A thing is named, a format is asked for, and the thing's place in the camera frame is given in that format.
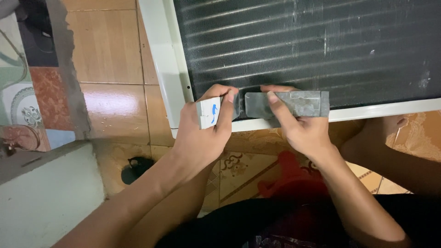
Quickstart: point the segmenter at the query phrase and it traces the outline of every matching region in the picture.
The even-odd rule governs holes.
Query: white frame
[[[176,138],[180,110],[194,101],[173,0],[139,0],[167,118]],[[441,98],[331,110],[329,121],[356,120],[441,109]],[[233,132],[278,128],[264,119],[235,121]]]

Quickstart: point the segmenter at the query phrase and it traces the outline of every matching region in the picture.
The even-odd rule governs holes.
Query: blue marker drawing
[[[214,115],[216,114],[216,110],[217,110],[216,104],[213,104],[213,120],[211,121],[211,124],[213,124],[214,122]]]

